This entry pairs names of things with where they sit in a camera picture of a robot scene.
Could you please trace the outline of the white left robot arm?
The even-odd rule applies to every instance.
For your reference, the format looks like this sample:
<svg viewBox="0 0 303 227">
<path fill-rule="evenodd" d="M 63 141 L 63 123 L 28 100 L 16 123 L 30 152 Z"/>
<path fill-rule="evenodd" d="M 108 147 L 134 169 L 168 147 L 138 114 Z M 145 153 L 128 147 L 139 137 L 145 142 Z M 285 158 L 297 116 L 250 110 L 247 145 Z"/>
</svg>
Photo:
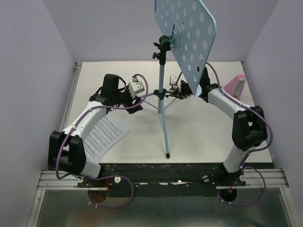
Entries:
<svg viewBox="0 0 303 227">
<path fill-rule="evenodd" d="M 132 82 L 119 86 L 124 80 L 114 74 L 106 74 L 103 85 L 89 98 L 88 104 L 76 120 L 62 131 L 53 131 L 49 138 L 48 166 L 55 169 L 56 177 L 77 175 L 89 178 L 95 186 L 101 186 L 105 175 L 101 165 L 90 159 L 84 141 L 97 123 L 112 110 L 126 110 L 134 114 L 143 109 L 142 103 L 147 96 L 140 98 L 141 92 L 148 92 L 148 83 L 141 74 L 134 74 Z"/>
</svg>

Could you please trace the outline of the pink metronome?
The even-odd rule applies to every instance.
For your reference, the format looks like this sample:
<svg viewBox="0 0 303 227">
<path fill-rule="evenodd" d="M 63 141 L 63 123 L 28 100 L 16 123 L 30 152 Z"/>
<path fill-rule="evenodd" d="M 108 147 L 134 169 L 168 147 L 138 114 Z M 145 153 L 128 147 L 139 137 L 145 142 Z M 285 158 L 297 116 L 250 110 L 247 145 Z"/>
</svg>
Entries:
<svg viewBox="0 0 303 227">
<path fill-rule="evenodd" d="M 246 84 L 245 75 L 237 75 L 229 83 L 227 83 L 223 87 L 223 89 L 232 97 L 236 98 L 237 100 L 240 100 L 245 84 Z"/>
</svg>

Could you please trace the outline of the aluminium frame rail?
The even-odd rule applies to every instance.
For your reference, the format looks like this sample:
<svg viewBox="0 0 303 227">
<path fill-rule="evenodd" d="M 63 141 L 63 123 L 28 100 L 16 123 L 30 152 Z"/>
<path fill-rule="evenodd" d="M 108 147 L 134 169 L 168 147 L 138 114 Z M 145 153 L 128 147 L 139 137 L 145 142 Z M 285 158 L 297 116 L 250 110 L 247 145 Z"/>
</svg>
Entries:
<svg viewBox="0 0 303 227">
<path fill-rule="evenodd" d="M 57 177 L 59 176 L 59 165 L 63 164 L 64 167 L 68 165 L 68 154 L 63 154 L 63 148 L 64 148 L 64 143 L 68 142 L 70 140 L 70 134 L 69 131 L 64 132 L 63 130 L 67 127 L 68 119 L 70 117 L 70 112 L 71 112 L 71 106 L 73 103 L 76 87 L 78 84 L 78 80 L 80 77 L 80 71 L 82 68 L 82 63 L 77 62 L 76 63 L 76 68 L 74 72 L 74 78 L 71 84 L 71 89 L 69 92 L 68 96 L 68 101 L 66 104 L 66 108 L 64 111 L 62 123 L 60 126 L 59 131 L 54 131 L 50 135 L 49 139 L 49 152 L 48 152 L 48 166 L 51 169 L 54 169 L 55 172 L 51 174 L 51 179 L 54 180 L 55 182 L 60 181 Z M 46 195 L 46 191 L 49 189 L 47 187 L 46 189 L 44 187 L 37 187 L 36 191 L 36 196 L 34 199 L 34 204 L 32 207 L 32 211 L 30 214 L 30 218 L 28 221 L 28 226 L 29 227 L 36 227 L 39 221 L 39 216 L 41 212 L 41 208 L 44 202 L 44 197 Z"/>
</svg>

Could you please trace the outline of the blue music stand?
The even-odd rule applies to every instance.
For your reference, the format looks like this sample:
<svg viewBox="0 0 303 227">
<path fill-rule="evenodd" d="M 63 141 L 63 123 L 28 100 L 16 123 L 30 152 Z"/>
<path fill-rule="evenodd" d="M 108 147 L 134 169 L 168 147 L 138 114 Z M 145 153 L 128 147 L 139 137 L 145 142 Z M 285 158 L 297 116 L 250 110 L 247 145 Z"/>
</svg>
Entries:
<svg viewBox="0 0 303 227">
<path fill-rule="evenodd" d="M 158 98 L 158 116 L 164 133 L 166 157 L 170 157 L 166 128 L 164 98 L 169 93 L 164 88 L 167 53 L 171 52 L 194 96 L 203 88 L 199 84 L 213 46 L 217 25 L 214 16 L 201 0 L 156 0 L 155 21 L 162 33 L 154 43 L 158 52 L 153 54 L 159 68 L 159 87 L 152 93 Z"/>
</svg>

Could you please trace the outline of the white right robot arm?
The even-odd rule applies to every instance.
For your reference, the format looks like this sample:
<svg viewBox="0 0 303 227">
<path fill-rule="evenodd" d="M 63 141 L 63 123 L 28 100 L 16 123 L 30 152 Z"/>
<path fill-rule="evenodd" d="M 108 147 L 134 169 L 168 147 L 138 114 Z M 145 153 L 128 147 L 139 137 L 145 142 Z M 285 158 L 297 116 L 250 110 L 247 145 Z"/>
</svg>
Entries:
<svg viewBox="0 0 303 227">
<path fill-rule="evenodd" d="M 235 180 L 234 173 L 240 171 L 248 155 L 267 140 L 264 112 L 260 106 L 251 107 L 240 103 L 217 83 L 212 84 L 207 68 L 203 70 L 199 85 L 202 88 L 199 97 L 232 119 L 233 147 L 222 162 L 224 170 L 218 173 L 218 181 L 229 185 Z"/>
</svg>

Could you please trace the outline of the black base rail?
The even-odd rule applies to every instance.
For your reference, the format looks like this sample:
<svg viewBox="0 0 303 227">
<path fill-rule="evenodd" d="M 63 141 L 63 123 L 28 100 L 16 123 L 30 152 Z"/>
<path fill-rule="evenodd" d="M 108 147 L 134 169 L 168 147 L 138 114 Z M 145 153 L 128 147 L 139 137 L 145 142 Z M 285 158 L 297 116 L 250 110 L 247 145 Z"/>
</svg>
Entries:
<svg viewBox="0 0 303 227">
<path fill-rule="evenodd" d="M 220 163 L 102 164 L 97 180 L 66 175 L 58 180 L 54 171 L 43 171 L 40 186 L 48 190 L 87 190 L 114 198 L 214 197 L 221 191 L 233 200 L 238 189 L 278 186 L 282 171 L 272 163 L 245 163 L 228 173 Z"/>
</svg>

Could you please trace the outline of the sheet music pages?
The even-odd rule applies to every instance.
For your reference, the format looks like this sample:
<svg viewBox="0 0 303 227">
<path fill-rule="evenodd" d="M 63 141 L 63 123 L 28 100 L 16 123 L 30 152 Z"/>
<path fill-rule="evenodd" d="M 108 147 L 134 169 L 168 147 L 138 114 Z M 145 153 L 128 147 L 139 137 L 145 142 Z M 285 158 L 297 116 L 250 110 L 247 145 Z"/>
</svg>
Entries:
<svg viewBox="0 0 303 227">
<path fill-rule="evenodd" d="M 107 151 L 124 137 L 129 130 L 112 115 L 106 115 L 90 131 L 84 140 L 86 158 L 98 164 Z"/>
</svg>

